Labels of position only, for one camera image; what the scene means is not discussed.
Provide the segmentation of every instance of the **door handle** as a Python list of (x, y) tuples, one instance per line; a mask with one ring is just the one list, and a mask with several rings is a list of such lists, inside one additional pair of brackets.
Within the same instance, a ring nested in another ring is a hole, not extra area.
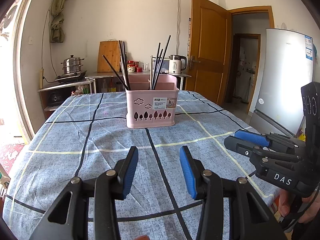
[(197, 61), (195, 60), (195, 56), (191, 56), (189, 69), (193, 69), (193, 63), (201, 63), (201, 61)]

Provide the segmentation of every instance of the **gas stove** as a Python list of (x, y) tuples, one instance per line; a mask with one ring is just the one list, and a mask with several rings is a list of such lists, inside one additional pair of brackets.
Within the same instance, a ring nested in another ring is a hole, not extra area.
[(84, 75), (87, 71), (79, 71), (79, 72), (74, 72), (74, 73), (70, 73), (70, 74), (63, 74), (60, 76), (57, 76), (55, 78), (55, 81), (62, 83), (62, 84), (66, 84), (66, 83), (70, 83), (70, 82), (74, 82), (74, 81), (78, 81), (84, 78)]

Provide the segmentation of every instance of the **hanging cloth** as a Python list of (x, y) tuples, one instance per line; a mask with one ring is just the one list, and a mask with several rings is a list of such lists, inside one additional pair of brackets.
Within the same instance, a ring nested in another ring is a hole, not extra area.
[(65, 0), (52, 0), (51, 15), (54, 17), (51, 22), (50, 42), (63, 42), (65, 35), (61, 28), (64, 17), (62, 14)]

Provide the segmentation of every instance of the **red rug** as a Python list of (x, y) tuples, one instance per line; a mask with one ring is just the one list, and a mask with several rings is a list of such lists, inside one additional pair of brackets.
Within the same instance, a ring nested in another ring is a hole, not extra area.
[(0, 164), (7, 173), (11, 170), (14, 161), (24, 146), (24, 143), (0, 146)]

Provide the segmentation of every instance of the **blue gripper pad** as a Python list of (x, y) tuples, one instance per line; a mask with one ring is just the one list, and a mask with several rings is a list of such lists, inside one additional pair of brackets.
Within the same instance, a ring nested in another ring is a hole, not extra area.
[(188, 159), (186, 157), (186, 153), (183, 147), (180, 148), (180, 163), (181, 163), (184, 179), (186, 181), (188, 192), (191, 195), (191, 197), (195, 199), (197, 195), (196, 179), (191, 170), (190, 164), (188, 162)]
[(266, 137), (257, 133), (247, 132), (244, 130), (238, 130), (235, 132), (235, 137), (242, 139), (244, 141), (252, 142), (256, 145), (260, 145), (262, 147), (268, 147), (269, 142)]
[(130, 193), (133, 177), (134, 177), (134, 174), (135, 174), (136, 169), (137, 169), (138, 158), (139, 158), (139, 154), (138, 154), (138, 149), (136, 148), (135, 151), (133, 152), (131, 161), (130, 161), (130, 163), (128, 165), (128, 168), (127, 168), (127, 172), (125, 173), (125, 176), (124, 176), (124, 179), (123, 179), (123, 191), (122, 191), (122, 194), (123, 194), (123, 198), (124, 199)]

